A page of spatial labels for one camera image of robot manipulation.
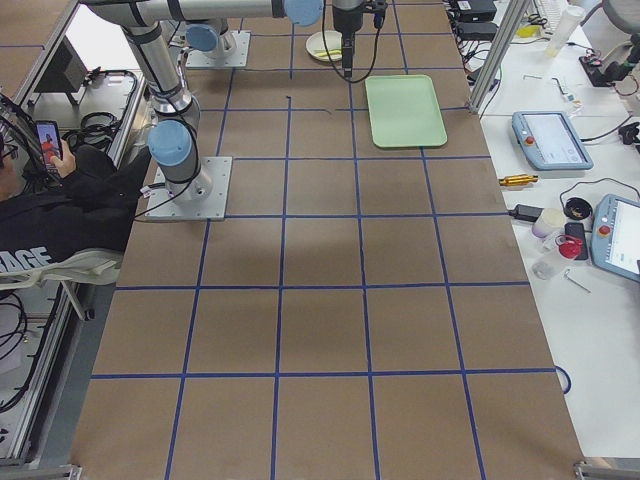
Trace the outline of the person's hand holding phone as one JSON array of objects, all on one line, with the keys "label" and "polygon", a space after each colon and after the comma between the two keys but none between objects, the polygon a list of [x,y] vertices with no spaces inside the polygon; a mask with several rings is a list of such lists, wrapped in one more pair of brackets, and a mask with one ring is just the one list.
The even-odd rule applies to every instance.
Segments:
[{"label": "person's hand holding phone", "polygon": [[52,155],[50,161],[61,178],[66,178],[76,170],[76,158],[64,140],[61,141],[60,156]]}]

